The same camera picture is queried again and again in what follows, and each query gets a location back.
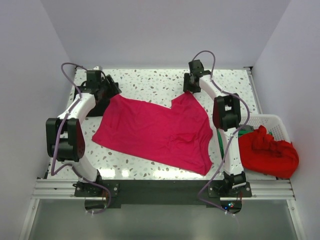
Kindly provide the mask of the magenta t shirt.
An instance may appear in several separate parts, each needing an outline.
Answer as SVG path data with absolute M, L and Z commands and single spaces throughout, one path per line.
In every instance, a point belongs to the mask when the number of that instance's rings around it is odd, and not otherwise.
M 171 107 L 117 95 L 92 141 L 100 146 L 205 176 L 212 167 L 209 117 L 189 92 Z

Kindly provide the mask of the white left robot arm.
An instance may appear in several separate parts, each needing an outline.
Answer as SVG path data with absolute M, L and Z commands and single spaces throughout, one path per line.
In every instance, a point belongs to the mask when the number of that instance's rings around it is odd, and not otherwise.
M 86 70 L 86 79 L 74 87 L 73 101 L 56 118 L 48 118 L 45 123 L 46 147 L 52 159 L 51 176 L 63 168 L 70 167 L 92 196 L 99 196 L 104 190 L 99 171 L 92 166 L 85 155 L 86 143 L 81 124 L 87 117 L 101 117 L 113 97 L 122 91 L 101 66 Z

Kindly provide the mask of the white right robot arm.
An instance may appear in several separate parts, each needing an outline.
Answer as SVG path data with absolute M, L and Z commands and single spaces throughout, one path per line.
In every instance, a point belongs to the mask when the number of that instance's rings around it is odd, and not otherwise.
M 246 175 L 241 161 L 239 130 L 241 125 L 240 97 L 220 88 L 213 80 L 213 72 L 205 70 L 199 59 L 188 63 L 189 73 L 184 75 L 183 91 L 199 93 L 205 91 L 213 100 L 213 130 L 221 155 L 223 176 L 219 192 L 235 196 L 246 185 Z

